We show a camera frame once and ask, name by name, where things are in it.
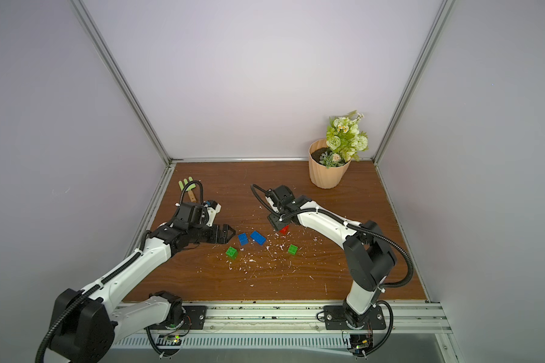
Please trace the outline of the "small blue lego brick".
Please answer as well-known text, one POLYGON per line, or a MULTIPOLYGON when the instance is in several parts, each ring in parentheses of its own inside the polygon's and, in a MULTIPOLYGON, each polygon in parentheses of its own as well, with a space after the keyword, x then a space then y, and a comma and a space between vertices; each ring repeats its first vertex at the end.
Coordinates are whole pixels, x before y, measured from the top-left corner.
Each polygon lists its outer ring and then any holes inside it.
POLYGON ((248 236, 245 233, 240 234, 238 238, 239 238, 239 244, 241 246, 245 246, 249 243, 248 236))

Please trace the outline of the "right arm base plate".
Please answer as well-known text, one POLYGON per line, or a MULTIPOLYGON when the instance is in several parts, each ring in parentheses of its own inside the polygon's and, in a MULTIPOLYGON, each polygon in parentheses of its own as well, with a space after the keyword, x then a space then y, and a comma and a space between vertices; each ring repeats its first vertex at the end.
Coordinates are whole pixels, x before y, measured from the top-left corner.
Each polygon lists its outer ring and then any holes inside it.
POLYGON ((328 305, 322 308, 325 329, 337 330, 384 330, 386 329, 385 314, 379 306, 371 306, 363 314, 337 305, 328 305))

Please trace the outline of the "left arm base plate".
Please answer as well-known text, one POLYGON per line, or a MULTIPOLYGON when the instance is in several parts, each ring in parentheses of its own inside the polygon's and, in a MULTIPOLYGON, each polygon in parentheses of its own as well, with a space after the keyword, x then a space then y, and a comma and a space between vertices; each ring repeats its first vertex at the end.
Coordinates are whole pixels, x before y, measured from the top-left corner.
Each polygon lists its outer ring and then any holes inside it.
POLYGON ((158 325, 152 325, 150 329, 156 331, 201 331, 204 329, 204 323, 206 322, 207 317, 207 306, 185 304, 183 310, 184 313, 181 322, 178 322, 177 324, 162 322, 158 325))

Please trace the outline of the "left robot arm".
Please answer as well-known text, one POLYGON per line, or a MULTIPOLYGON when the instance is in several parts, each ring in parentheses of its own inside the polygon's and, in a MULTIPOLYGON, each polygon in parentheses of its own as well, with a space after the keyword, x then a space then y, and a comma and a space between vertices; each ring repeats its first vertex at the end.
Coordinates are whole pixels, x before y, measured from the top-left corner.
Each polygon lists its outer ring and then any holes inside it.
POLYGON ((71 362, 98 362, 114 343, 142 329, 190 325, 182 298, 166 291, 125 309, 119 305, 145 277, 187 246, 227 244, 236 232, 229 225, 215 224, 220 210, 216 201, 181 203, 168 222, 146 234, 110 272, 80 290, 61 293, 35 360, 42 362, 51 350, 71 362))

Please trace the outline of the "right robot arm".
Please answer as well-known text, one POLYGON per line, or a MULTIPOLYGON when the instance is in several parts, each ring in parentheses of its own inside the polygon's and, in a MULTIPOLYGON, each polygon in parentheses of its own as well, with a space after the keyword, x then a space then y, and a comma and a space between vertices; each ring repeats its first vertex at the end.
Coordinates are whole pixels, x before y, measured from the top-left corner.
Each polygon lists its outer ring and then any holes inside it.
POLYGON ((384 236, 379 226, 369 221, 356 222, 341 217, 307 196, 293 195, 289 187, 262 190, 257 200, 269 211, 269 222, 280 231, 294 223, 310 228, 336 243, 344 251, 353 279, 343 309, 351 328, 369 324, 369 314, 378 305, 378 297, 388 288, 411 282, 415 266, 407 251, 384 236))

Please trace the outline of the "long blue lego brick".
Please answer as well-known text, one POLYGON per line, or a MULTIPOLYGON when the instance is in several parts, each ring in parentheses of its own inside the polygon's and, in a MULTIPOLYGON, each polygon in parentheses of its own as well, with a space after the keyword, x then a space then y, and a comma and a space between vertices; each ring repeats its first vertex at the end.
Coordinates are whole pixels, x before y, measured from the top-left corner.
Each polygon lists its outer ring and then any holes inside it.
POLYGON ((253 231, 250 234, 250 237, 254 242, 259 244, 260 246, 263 246, 266 243, 266 238, 262 234, 260 234, 260 232, 258 231, 253 231))

